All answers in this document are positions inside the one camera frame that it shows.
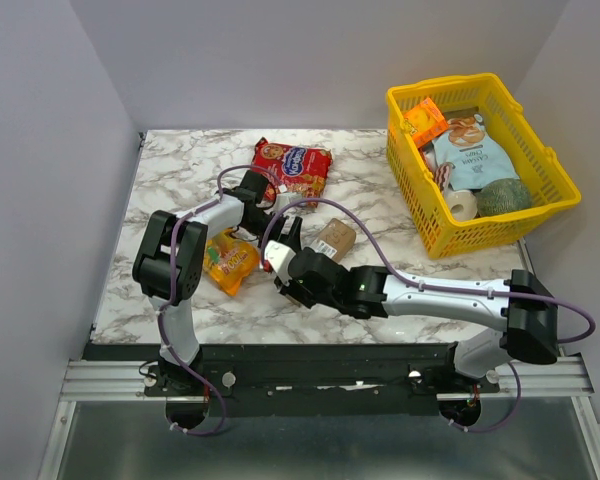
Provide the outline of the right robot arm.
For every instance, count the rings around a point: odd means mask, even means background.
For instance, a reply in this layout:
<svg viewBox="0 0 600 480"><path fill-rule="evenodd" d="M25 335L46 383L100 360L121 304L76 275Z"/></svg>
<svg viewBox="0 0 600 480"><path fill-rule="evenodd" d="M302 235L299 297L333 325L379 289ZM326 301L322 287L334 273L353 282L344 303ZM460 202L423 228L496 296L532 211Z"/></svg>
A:
<svg viewBox="0 0 600 480"><path fill-rule="evenodd" d="M559 354L553 296L529 271L507 279L458 281L421 277L388 267L347 269L311 248L294 251L279 242L265 249L265 264L281 294L311 308L330 307L356 319L429 316L483 326L455 342L440 379L460 392L512 360L551 365Z"/></svg>

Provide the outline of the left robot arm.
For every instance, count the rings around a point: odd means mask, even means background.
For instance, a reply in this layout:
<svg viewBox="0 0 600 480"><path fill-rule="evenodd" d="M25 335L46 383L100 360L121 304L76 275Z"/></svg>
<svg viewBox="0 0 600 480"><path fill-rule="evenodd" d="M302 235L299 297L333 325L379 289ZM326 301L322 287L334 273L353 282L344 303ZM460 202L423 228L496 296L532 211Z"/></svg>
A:
<svg viewBox="0 0 600 480"><path fill-rule="evenodd" d="M241 168L245 173L238 186L218 185L210 199L192 210L180 214L155 211L133 264L133 280L158 315L161 346L154 377L181 395L194 393L202 380L202 353L194 330L191 297L200 283L207 241L234 227L262 241L271 226L270 242L280 242L294 252L301 249L301 221L296 219L284 232L287 218L275 219L259 206L268 186L274 187L276 210L295 196L271 171L248 165Z"/></svg>

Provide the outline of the brown cardboard express box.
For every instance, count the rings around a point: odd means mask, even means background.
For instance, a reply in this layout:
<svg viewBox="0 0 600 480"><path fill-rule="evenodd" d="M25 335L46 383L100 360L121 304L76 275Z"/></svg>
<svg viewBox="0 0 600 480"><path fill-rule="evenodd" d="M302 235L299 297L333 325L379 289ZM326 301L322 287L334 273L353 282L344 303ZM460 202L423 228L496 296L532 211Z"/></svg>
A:
<svg viewBox="0 0 600 480"><path fill-rule="evenodd" d="M291 278L314 274L315 304L332 304L337 284L346 276L340 264L352 249L356 232L343 221L332 218L304 245L289 265Z"/></svg>

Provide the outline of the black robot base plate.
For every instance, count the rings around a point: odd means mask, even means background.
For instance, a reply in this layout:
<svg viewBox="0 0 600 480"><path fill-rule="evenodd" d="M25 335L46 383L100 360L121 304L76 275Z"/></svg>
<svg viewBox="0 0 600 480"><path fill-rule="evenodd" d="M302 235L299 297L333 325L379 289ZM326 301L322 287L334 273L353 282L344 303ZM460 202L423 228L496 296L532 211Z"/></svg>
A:
<svg viewBox="0 0 600 480"><path fill-rule="evenodd" d="M450 416L473 424L493 394L516 394L516 372L504 363L475 380L454 372L446 344L207 344L195 376L147 345L90 343L87 361L138 361L139 397L162 400L169 420L194 426L208 417L309 417L408 414Z"/></svg>

